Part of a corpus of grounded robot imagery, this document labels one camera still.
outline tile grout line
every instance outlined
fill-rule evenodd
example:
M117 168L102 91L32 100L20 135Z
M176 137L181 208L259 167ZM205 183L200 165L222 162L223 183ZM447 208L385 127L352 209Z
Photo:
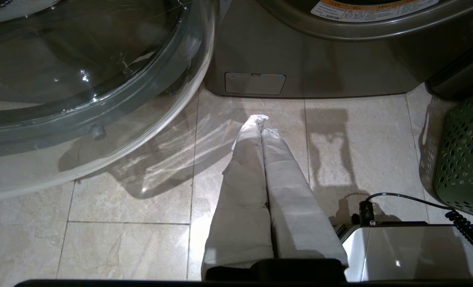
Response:
M99 223L99 224L145 224L145 225L190 225L189 223L167 223L167 222L118 222L118 221L82 221L71 220L68 223Z
M188 264L190 260L190 235L192 231L192 206L194 201L194 176L196 176L196 147L198 146L198 118L199 118L199 102L200 90L198 90L198 103L196 108L196 131L194 133L194 157L192 158L192 192L190 194L190 220L188 227L188 244L187 244L187 272L185 273L185 280L188 280Z
M61 265L61 258L63 257L63 249L65 248L65 241L67 239L67 229L68 229L68 222L70 218L70 211L72 210L72 202L74 200L74 191L75 185L77 184L77 180L74 180L74 184L72 187L72 195L70 196L70 205L68 207L68 214L67 214L67 221L65 222L65 233L63 234L63 244L61 244L61 252L59 253L59 262L57 263L57 270L56 270L56 279L59 274L59 267Z
M309 183L309 187L311 187L311 164L309 162L309 138L307 136L307 108L305 104L304 98L304 126L305 126L305 149L307 152L307 183Z
M408 120L410 120L410 132L412 133L412 143L413 143L413 150L415 151L415 159L417 161L417 171L419 169L419 165L420 165L420 160L419 158L417 157L417 147L415 146L415 136L413 135L413 122L412 122L412 116L410 115L410 106L408 105L408 98L406 97L406 93L404 94L404 101L406 102L406 110L408 111ZM422 183L420 184L421 186L421 191L422 191L422 198L424 200L426 200L426 193L424 192L424 186L422 185ZM430 218L429 218L429 211L428 211L428 205L427 204L424 204L425 208L426 208L426 216L428 217L428 223L431 221Z

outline gray washer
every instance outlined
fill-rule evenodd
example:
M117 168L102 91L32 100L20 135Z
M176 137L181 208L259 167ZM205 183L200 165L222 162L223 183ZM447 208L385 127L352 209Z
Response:
M220 20L206 87L226 96L280 98L404 93L473 47L473 1L439 0L415 13L364 23L313 15L317 3L232 1Z

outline door glass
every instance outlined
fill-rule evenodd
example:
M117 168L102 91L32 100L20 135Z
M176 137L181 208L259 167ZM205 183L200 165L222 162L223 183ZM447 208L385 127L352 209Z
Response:
M206 72L212 5L0 0L0 193L72 180L162 129Z

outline floor tile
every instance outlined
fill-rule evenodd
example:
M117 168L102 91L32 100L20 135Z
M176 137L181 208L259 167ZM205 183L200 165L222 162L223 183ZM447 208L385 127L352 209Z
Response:
M0 287L56 277L73 185L0 200Z
M444 117L450 109L457 105L456 102L441 100L429 94L424 85L406 94L408 108L412 123L413 137L419 162L419 180L424 187L426 200L443 204L437 200L432 188L432 179L438 156L438 145L442 137ZM473 215L460 212L473 223ZM432 224L450 224L445 217L447 210L428 206L429 222Z
M69 219L189 223L197 96L157 136L77 180Z
M231 145L251 114L266 114L265 127L279 129L306 178L308 177L304 100L225 98L200 93L188 279L200 279L204 245L218 201L222 171L231 159Z
M68 223L58 278L185 280L188 225Z
M332 224L349 223L368 195L424 198L403 95L306 100L311 188ZM426 207L381 197L377 220L427 220Z

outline green laundry basket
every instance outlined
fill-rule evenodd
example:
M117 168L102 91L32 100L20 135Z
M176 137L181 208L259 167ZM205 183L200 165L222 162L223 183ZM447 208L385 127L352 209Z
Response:
M433 188L447 205L473 214L473 96L444 120Z

